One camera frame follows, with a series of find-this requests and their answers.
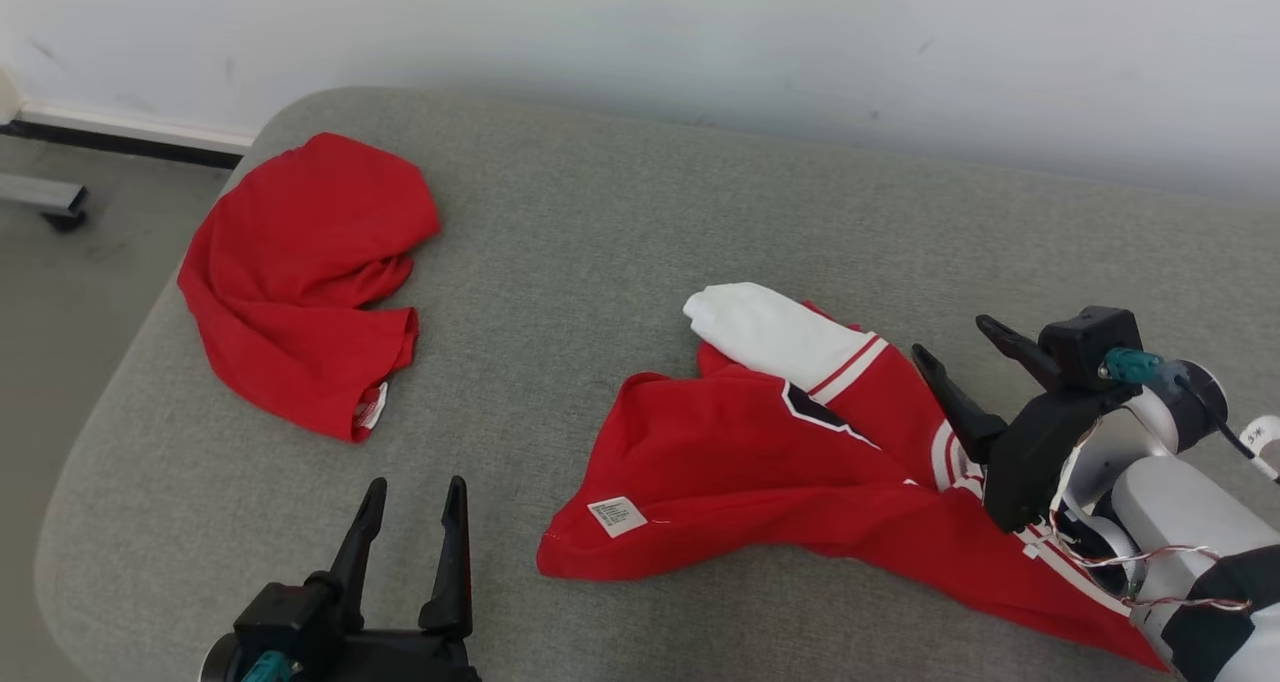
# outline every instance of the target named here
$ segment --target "white sleeve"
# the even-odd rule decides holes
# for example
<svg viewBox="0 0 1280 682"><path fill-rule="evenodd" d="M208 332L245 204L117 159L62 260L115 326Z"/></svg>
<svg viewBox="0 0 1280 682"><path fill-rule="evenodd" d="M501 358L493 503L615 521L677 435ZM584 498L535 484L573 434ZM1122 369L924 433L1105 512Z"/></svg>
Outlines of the white sleeve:
<svg viewBox="0 0 1280 682"><path fill-rule="evenodd" d="M883 345L877 335L842 328L750 282L700 290L685 303L685 316L694 334L733 362L785 377L810 394L860 351Z"/></svg>

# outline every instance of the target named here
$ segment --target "clothing label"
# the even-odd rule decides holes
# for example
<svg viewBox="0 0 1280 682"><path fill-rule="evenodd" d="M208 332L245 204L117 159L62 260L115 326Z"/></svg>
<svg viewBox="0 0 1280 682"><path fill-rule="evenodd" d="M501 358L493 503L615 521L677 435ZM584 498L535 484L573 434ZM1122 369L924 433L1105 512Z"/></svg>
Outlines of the clothing label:
<svg viewBox="0 0 1280 682"><path fill-rule="evenodd" d="M640 509L627 498L613 498L586 505L591 514L600 522L604 531L612 537L622 532L630 532L649 521L640 514Z"/></svg>
<svg viewBox="0 0 1280 682"><path fill-rule="evenodd" d="M378 400L365 406L365 409L356 418L356 427L369 427L372 430L374 424L378 424L378 418L383 416L383 408L387 407L387 383L378 385Z"/></svg>

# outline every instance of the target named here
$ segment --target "gray cushion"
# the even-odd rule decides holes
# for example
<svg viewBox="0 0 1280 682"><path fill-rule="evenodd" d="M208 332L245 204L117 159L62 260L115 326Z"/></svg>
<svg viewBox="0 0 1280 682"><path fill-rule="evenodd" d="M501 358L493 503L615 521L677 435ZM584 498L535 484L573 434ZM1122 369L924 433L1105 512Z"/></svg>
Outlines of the gray cushion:
<svg viewBox="0 0 1280 682"><path fill-rule="evenodd" d="M342 445L223 386L169 285L67 462L38 551L41 605L92 678L191 679L265 582L328 567L379 473L370 626L413 626L462 473L486 679L1157 678L787 546L613 585L545 580L534 551L623 377L694 372L681 303L714 282L928 344L1006 415L1032 383L975 313L1037 331L1124 305L1149 348L1211 367L1243 424L1280 400L1280 212L411 90L292 105L232 184L320 131L403 155L436 196L444 232L387 302L420 310L419 357L371 439ZM1225 441L1190 458L1280 522L1280 495Z"/></svg>

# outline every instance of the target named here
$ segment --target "wire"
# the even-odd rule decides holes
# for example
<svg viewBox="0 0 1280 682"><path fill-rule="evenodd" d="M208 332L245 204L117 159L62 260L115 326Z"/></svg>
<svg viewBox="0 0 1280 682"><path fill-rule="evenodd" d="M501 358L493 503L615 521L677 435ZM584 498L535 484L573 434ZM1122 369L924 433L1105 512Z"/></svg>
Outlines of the wire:
<svg viewBox="0 0 1280 682"><path fill-rule="evenodd" d="M1192 392L1193 395L1196 394L1196 392L1190 390L1189 388L1188 388L1188 390ZM1065 535L1062 535L1061 530L1059 530L1059 527L1057 527L1057 514L1059 514L1057 511L1059 511L1060 505L1062 504L1062 495L1066 491L1068 481L1071 477L1071 472L1075 471L1075 463L1076 463L1076 461L1080 457L1080 449L1084 448L1084 445L1088 443L1089 436L1097 429L1097 426L1098 426L1100 422L1101 422L1101 418L1098 418L1098 421L1093 422L1093 426L1089 427L1089 430L1087 432L1084 432L1084 435L1080 436L1080 441L1075 445L1075 449L1071 450L1071 454L1062 463L1062 472L1061 472L1061 476L1059 477L1057 491L1053 494L1053 499L1052 499L1052 502L1048 505L1048 514L1047 514L1047 517L1048 517L1048 527L1050 527L1050 531L1053 535L1052 536L1052 541L1057 543L1059 549L1061 549L1061 551L1066 553L1066 555L1069 555L1071 559L1074 559L1074 562L1076 564L1079 564L1080 567L1083 567L1085 569L1093 569L1093 568L1100 568L1100 567L1115 567L1115 566L1119 566L1119 564L1132 564L1132 563L1135 563L1135 562L1143 562L1143 560L1152 559L1155 557L1160 557L1160 555L1165 555L1165 554L1184 554L1184 553L1202 554L1202 555L1210 558L1211 560L1213 560L1215 563L1220 562L1222 559L1222 555L1217 550L1215 550L1212 546L1206 546L1206 545L1198 545L1198 546L1193 546L1193 545L1165 545L1165 546L1161 546L1160 549L1156 549L1156 550L1152 550L1152 551L1148 551L1148 553L1140 553L1140 554L1134 554L1134 555L1108 557L1108 558L1091 558L1091 557L1084 557L1084 555L1076 553L1075 550L1073 550L1069 546L1069 541L1068 541L1069 537L1066 537ZM1050 537L1042 537L1037 544L1047 544L1047 541L1050 541ZM1249 600L1228 600L1228 599L1221 599L1221 598L1202 598L1202 599L1160 598L1157 600L1138 600L1137 598L1134 598L1132 594L1128 594L1128 592L1124 596L1120 596L1120 603L1123 605L1128 607L1128 608L1143 608L1143 607L1152 607L1152 605L1160 605L1160 604L1178 604L1178 605L1184 605L1184 607L1212 607L1215 609L1220 609L1220 610L1224 610L1224 612L1239 612L1239 613L1248 612L1253 607L1253 603L1249 601Z"/></svg>
<svg viewBox="0 0 1280 682"><path fill-rule="evenodd" d="M1231 429L1228 426L1226 420L1219 416L1216 409L1210 407L1207 400L1204 400L1204 398L1202 398L1202 395L1192 386L1192 383L1188 380L1188 377L1184 377L1181 375L1175 376L1174 383L1175 385L1179 385L1181 389L1187 390L1187 394L1192 395L1192 399L1199 403L1201 408L1204 411L1204 415L1208 416L1210 422L1212 422L1213 426L1217 427L1217 431L1222 432L1222 436L1226 438L1226 441L1231 443L1231 447L1235 448L1238 453L1244 456L1244 459L1249 461L1249 464L1253 464L1253 467L1257 467L1260 471L1262 471L1262 473L1266 473L1268 480L1280 485L1280 472L1277 472L1274 467L1271 467L1271 464L1267 464L1261 457L1258 457L1257 453L1254 453L1249 448L1249 445L1245 445L1243 441L1240 441L1240 438L1235 436L1235 432L1231 431Z"/></svg>

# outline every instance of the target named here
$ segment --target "metal bar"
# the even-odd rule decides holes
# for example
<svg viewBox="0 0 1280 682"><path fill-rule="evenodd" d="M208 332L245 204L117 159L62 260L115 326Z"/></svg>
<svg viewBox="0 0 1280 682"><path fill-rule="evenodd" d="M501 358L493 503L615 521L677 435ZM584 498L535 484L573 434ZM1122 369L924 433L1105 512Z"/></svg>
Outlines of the metal bar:
<svg viewBox="0 0 1280 682"><path fill-rule="evenodd" d="M73 182L0 175L0 203L22 203L38 212L73 218L78 214L83 198L84 187L73 184Z"/></svg>

